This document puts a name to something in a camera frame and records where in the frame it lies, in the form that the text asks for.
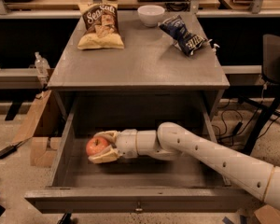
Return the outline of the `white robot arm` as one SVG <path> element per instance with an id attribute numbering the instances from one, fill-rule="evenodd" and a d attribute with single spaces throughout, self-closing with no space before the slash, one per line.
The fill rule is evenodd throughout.
<path id="1" fill-rule="evenodd" d="M 164 122 L 156 130 L 99 132 L 86 145 L 89 161 L 105 163 L 140 156 L 172 161 L 188 154 L 252 196 L 280 211 L 280 167 Z"/>

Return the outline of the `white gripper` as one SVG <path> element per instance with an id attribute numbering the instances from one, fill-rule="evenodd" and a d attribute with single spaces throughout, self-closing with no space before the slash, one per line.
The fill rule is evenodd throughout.
<path id="1" fill-rule="evenodd" d="M 136 149 L 137 130 L 130 129 L 118 132 L 115 130 L 98 132 L 94 137 L 103 137 L 109 143 L 115 143 L 116 148 L 108 146 L 100 153 L 89 156 L 88 160 L 94 164 L 116 161 L 120 155 L 125 159 L 137 158 Z"/>

